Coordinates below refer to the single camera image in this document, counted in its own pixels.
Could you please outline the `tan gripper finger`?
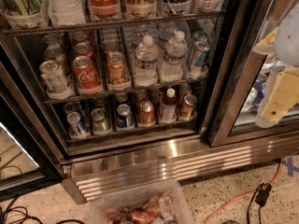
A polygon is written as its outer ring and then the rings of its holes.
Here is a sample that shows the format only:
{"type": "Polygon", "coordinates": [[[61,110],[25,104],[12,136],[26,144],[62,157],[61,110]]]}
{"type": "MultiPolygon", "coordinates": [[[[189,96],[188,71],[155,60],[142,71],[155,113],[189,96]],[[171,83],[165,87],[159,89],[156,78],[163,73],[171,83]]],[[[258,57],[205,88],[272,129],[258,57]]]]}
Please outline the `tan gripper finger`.
{"type": "Polygon", "coordinates": [[[273,53],[278,28],[273,29],[263,40],[254,46],[253,51],[262,55],[273,53]]]}
{"type": "Polygon", "coordinates": [[[298,102],[299,67],[287,66],[283,71],[273,70],[266,81],[255,124],[261,128],[277,125],[298,102]]]}

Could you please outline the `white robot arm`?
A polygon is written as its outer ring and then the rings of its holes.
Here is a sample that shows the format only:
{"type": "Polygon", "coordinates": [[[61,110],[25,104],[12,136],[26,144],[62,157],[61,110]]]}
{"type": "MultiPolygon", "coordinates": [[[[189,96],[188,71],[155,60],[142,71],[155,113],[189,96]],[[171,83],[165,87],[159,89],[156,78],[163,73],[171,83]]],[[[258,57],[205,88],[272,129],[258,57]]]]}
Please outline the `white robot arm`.
{"type": "Polygon", "coordinates": [[[274,52],[286,64],[281,72],[273,72],[265,84],[263,99],[255,124],[269,128],[299,102],[299,4],[296,3],[278,27],[274,52]]]}

